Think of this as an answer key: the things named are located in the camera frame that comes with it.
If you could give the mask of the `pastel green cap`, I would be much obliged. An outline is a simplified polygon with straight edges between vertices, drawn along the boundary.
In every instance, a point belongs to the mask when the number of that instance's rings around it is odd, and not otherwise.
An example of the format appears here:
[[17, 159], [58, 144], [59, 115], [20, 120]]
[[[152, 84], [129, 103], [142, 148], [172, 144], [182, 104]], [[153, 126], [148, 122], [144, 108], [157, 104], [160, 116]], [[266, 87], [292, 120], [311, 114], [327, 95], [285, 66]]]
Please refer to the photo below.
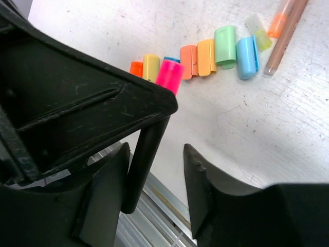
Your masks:
[[234, 68], [236, 62], [235, 27], [218, 28], [214, 32], [215, 63], [222, 69]]

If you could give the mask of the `pastel blue cap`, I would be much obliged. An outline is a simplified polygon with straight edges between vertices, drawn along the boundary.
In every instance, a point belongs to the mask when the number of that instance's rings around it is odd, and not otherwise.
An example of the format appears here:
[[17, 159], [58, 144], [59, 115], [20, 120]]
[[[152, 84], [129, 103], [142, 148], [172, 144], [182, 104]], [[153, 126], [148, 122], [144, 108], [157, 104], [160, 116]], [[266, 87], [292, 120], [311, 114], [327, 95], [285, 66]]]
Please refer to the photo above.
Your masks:
[[260, 68], [258, 47], [255, 35], [240, 39], [236, 44], [237, 72], [241, 80], [256, 75]]

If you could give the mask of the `pastel orange cap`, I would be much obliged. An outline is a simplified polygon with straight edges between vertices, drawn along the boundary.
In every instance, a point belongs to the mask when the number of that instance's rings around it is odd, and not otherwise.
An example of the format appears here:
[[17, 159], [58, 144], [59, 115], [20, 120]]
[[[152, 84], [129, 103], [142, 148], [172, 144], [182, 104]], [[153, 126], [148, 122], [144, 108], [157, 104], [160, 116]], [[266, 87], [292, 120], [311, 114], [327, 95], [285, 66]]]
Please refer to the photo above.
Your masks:
[[200, 77], [217, 72], [213, 39], [203, 40], [197, 44], [197, 71]]

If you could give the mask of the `black pink-capped highlighter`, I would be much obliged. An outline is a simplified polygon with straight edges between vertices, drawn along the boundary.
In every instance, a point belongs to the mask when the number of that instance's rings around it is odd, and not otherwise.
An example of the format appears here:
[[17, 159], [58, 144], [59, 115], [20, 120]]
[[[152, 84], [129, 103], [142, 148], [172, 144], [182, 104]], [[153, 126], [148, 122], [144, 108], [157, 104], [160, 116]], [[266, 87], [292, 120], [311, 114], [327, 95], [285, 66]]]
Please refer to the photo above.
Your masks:
[[124, 214], [131, 214], [135, 211], [169, 119], [166, 117], [140, 131], [125, 181], [121, 205], [121, 212]]

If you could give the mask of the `bright blue cap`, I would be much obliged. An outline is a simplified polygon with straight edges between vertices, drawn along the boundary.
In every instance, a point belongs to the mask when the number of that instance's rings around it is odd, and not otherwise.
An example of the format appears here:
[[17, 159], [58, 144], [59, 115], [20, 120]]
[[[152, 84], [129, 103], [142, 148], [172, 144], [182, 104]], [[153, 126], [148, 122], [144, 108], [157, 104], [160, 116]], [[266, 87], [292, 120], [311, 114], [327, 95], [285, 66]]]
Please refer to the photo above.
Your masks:
[[177, 59], [177, 58], [172, 58], [172, 57], [165, 56], [163, 59], [164, 60], [170, 60], [170, 61], [174, 61], [174, 62], [180, 63], [180, 60]]

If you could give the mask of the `clear orange pen cap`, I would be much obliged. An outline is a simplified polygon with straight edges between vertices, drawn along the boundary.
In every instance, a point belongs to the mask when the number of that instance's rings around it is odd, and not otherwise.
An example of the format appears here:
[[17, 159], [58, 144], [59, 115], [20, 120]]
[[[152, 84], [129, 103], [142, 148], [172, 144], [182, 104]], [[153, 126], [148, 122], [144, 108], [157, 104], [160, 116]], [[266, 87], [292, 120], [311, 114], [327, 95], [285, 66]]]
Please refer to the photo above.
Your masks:
[[294, 0], [283, 0], [280, 2], [280, 5], [267, 32], [269, 37], [278, 38], [281, 35], [287, 18], [289, 17], [293, 8], [294, 2]]

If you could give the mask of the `coral orange cap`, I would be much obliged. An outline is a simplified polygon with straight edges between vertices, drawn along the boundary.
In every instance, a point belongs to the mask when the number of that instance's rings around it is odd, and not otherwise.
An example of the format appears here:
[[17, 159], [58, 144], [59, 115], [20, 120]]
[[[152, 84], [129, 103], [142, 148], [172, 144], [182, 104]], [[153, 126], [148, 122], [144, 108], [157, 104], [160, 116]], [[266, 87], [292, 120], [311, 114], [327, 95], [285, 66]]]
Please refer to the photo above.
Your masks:
[[196, 45], [187, 45], [180, 49], [180, 63], [185, 68], [183, 80], [190, 80], [198, 76]]

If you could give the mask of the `neon orange cap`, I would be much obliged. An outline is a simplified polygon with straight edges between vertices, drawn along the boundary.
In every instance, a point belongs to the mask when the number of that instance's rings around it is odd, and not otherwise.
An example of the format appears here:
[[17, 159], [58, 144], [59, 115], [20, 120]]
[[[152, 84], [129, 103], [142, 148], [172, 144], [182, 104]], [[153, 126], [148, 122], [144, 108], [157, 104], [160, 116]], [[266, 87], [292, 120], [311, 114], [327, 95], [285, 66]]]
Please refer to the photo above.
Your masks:
[[143, 62], [142, 61], [132, 61], [130, 66], [130, 74], [137, 76], [139, 78], [143, 77]]

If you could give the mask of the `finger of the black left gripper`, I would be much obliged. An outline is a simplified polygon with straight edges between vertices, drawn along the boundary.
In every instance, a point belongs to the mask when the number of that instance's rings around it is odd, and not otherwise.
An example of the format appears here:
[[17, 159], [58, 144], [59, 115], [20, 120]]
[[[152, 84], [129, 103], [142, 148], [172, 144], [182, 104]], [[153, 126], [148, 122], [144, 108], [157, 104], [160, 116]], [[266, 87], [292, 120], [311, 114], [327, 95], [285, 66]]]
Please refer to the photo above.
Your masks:
[[1, 1], [1, 183], [28, 185], [172, 115], [174, 94], [33, 27]]

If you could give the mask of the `clear yellow pen cap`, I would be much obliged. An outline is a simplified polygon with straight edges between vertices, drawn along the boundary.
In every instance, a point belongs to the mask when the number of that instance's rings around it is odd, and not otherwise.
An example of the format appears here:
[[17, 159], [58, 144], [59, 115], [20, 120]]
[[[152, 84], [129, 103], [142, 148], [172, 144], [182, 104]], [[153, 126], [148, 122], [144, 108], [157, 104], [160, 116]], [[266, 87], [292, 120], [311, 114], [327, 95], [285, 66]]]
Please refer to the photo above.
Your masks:
[[272, 41], [256, 14], [253, 14], [246, 19], [246, 26], [251, 34], [255, 36], [260, 51], [265, 51], [272, 46]]

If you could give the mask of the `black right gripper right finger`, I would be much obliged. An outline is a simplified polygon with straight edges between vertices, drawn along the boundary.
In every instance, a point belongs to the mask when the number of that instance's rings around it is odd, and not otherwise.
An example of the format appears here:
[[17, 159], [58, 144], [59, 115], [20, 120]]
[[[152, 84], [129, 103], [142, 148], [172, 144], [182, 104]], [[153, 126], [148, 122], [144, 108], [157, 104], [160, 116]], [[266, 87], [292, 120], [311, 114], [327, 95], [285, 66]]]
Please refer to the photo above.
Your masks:
[[192, 237], [198, 246], [328, 246], [328, 185], [257, 188], [184, 146]]

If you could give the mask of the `thin orange pen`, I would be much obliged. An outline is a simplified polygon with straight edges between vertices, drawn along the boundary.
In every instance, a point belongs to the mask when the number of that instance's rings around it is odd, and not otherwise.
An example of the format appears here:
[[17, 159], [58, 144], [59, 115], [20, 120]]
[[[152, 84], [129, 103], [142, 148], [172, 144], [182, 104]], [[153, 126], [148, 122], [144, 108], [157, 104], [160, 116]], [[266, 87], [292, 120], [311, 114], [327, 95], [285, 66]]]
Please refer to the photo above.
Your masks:
[[282, 57], [286, 51], [286, 48], [291, 40], [294, 30], [303, 14], [303, 11], [308, 3], [308, 0], [294, 1], [292, 10], [287, 17], [287, 21], [280, 37], [278, 38], [274, 49], [269, 57], [269, 60], [265, 66], [264, 74], [268, 76], [273, 76], [277, 71]]

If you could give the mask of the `neon pink cap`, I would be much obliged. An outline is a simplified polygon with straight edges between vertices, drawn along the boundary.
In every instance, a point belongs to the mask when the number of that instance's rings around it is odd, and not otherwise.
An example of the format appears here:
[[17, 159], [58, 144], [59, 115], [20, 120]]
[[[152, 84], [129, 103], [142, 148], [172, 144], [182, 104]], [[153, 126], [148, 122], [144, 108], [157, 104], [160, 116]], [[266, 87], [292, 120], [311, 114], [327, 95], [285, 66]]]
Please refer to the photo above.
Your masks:
[[172, 60], [163, 60], [156, 84], [170, 90], [174, 95], [177, 94], [185, 68], [178, 62]]

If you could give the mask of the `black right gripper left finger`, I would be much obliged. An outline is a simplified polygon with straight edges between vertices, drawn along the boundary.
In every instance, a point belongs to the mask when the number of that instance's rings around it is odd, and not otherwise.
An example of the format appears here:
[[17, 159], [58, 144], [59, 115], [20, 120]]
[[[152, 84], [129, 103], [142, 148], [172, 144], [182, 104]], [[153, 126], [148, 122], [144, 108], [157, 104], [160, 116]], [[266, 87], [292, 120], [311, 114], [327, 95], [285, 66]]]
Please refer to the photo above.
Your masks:
[[112, 246], [129, 168], [120, 145], [44, 187], [1, 187], [1, 246]]

